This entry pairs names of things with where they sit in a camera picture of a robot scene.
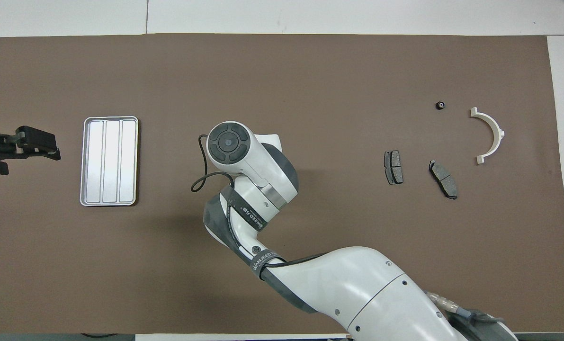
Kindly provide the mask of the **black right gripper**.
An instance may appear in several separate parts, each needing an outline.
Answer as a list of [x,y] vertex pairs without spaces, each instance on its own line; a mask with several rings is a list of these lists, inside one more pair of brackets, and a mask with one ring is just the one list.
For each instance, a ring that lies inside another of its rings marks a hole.
[[468,341],[515,341],[516,335],[504,320],[477,309],[457,309],[452,314],[452,326]]

